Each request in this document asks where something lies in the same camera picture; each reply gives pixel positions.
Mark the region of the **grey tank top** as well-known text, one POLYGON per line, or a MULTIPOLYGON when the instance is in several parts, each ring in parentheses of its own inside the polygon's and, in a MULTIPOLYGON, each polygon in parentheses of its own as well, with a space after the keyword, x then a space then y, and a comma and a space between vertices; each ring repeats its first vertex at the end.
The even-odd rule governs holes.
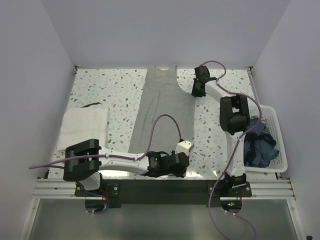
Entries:
POLYGON ((192 140, 196 99, 181 89, 177 67, 147 68, 129 153, 170 153, 180 139, 192 140))

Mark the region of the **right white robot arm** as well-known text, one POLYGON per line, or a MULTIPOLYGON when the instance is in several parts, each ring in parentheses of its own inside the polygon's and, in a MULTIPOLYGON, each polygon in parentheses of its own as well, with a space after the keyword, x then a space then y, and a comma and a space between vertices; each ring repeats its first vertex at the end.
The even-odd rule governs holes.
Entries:
POLYGON ((198 98, 209 95, 219 103, 219 124, 226 136, 228 158, 222 189, 227 196, 233 197, 247 181, 244 133, 250 123, 248 100, 240 93, 223 88, 216 77, 211 77, 205 65, 196 67, 194 72, 191 95, 198 98))

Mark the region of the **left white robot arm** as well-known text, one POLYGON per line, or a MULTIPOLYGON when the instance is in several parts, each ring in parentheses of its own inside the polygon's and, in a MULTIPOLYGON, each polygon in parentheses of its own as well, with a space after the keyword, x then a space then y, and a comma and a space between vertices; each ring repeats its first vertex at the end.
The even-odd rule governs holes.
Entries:
POLYGON ((164 151, 124 153, 101 147, 99 140, 92 138, 66 148, 63 180, 79 182, 92 196, 99 196, 104 190, 99 173, 103 170, 130 172, 151 178, 166 175, 183 178, 190 165, 189 155, 193 148, 193 142, 181 139, 170 154, 164 151))

